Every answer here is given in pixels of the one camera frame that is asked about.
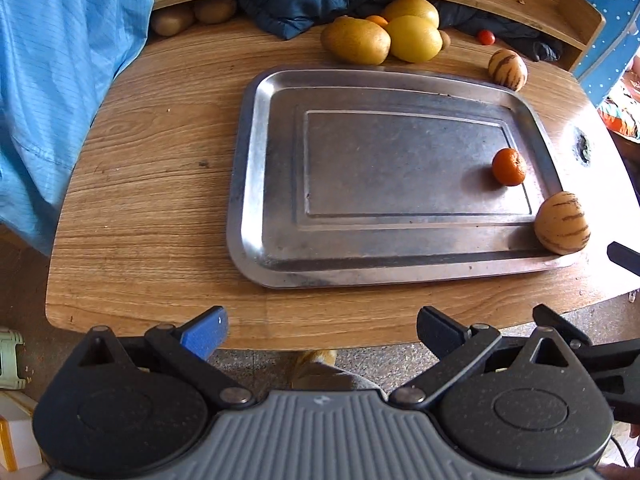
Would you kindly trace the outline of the striped pepino melon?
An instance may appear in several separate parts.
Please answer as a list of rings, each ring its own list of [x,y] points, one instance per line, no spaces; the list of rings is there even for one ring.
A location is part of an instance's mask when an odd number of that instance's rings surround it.
[[[500,49],[491,55],[487,70],[495,84],[514,92],[519,92],[528,79],[528,69],[523,59],[508,49]]]
[[[536,214],[534,231],[545,248],[558,255],[583,250],[591,236],[582,205],[576,195],[562,191],[547,198]]]

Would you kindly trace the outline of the small orange mandarin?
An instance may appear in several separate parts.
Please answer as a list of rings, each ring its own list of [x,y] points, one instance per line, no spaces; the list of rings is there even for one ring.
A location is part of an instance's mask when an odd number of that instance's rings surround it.
[[[518,186],[526,178],[526,160],[514,148],[503,148],[492,159],[491,172],[500,184]]]

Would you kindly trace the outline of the brown kiwi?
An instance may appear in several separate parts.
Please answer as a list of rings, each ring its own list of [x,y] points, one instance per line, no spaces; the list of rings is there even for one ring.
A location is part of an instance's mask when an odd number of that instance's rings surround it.
[[[442,38],[442,50],[447,50],[451,44],[450,37],[444,30],[441,30],[439,33],[440,38]]]

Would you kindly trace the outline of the yellow grapefruit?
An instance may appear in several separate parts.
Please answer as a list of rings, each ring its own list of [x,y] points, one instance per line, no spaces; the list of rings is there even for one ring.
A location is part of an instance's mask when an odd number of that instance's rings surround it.
[[[442,50],[439,30],[426,18],[403,15],[386,26],[390,35],[390,53],[401,61],[420,64],[431,61]]]

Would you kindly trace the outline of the yellow pear front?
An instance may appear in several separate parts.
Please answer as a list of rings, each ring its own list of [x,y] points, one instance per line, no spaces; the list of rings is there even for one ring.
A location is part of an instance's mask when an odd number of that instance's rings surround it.
[[[341,16],[322,30],[322,47],[334,58],[354,65],[381,65],[390,53],[390,35],[378,24]]]

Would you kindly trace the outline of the yellow pear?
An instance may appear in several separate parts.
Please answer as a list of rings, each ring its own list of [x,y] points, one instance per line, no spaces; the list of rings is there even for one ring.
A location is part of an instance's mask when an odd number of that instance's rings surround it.
[[[354,65],[381,65],[390,53],[390,35],[378,24],[341,16],[322,30],[322,47],[334,58]]]
[[[434,4],[427,0],[394,0],[383,9],[381,15],[389,23],[405,15],[418,16],[439,28],[439,13]]]

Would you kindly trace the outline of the colourful patterned cloth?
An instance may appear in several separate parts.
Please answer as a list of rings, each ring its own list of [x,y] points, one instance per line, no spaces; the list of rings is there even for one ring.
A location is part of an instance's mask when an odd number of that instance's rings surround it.
[[[639,141],[639,55],[626,66],[620,80],[598,106],[598,113],[608,130]]]

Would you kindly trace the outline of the metal baking tray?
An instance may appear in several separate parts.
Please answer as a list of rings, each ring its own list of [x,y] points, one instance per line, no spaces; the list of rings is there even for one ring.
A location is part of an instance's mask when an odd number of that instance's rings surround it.
[[[525,181],[500,184],[514,148]],[[534,232],[562,191],[544,125],[516,93],[403,70],[275,68],[245,89],[227,216],[238,270],[277,289],[541,272]]]

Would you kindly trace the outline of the red cherry tomato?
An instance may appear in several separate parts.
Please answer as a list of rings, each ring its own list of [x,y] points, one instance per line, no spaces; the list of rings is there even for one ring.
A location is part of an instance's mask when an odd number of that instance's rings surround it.
[[[482,29],[476,34],[477,41],[483,46],[492,46],[496,42],[493,32],[488,29]]]

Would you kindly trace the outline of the blue dotted panel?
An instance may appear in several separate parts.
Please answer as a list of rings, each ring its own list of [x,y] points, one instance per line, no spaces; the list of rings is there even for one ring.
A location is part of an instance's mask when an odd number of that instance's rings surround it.
[[[639,49],[639,0],[587,0],[605,18],[604,29],[575,70],[595,106],[610,93]]]

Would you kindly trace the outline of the kiwi under shelf left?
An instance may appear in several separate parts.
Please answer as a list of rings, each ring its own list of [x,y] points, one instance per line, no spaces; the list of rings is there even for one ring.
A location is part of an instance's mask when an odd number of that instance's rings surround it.
[[[172,37],[180,34],[195,21],[193,11],[187,4],[168,6],[156,10],[151,15],[152,31],[158,36]]]

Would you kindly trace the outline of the kiwi under shelf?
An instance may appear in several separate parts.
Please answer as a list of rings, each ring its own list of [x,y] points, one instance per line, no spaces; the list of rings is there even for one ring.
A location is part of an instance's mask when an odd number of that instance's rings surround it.
[[[204,24],[221,24],[234,17],[235,0],[198,0],[194,3],[195,18]]]
[[[168,6],[156,10],[151,15],[152,31],[158,36],[172,37],[180,34],[195,21],[193,11],[187,4]]]

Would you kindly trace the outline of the yellow pear back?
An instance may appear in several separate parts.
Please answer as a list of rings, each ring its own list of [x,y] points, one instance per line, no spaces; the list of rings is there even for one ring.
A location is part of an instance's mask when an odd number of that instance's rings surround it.
[[[418,16],[439,28],[439,13],[434,4],[427,0],[394,0],[383,9],[381,15],[389,23],[405,15]]]

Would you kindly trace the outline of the kiwi under shelf right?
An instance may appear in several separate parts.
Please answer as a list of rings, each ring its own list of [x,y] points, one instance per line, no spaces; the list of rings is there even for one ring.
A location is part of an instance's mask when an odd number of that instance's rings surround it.
[[[195,18],[204,24],[221,24],[234,17],[235,0],[198,0],[194,3]]]

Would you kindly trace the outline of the light blue coat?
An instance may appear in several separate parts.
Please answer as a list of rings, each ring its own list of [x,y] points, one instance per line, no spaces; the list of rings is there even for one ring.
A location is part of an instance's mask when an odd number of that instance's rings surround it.
[[[49,255],[64,196],[154,0],[1,0],[1,223]]]

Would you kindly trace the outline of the dark blue jacket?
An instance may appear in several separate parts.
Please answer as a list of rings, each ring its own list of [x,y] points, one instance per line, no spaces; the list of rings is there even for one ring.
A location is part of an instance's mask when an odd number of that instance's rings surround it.
[[[293,39],[314,25],[350,15],[366,18],[380,15],[395,0],[235,0],[236,5],[264,32],[282,40]],[[435,0],[441,28],[455,28],[475,36],[489,30],[495,37],[534,62],[559,61],[564,47],[545,32],[497,14],[445,0]]]

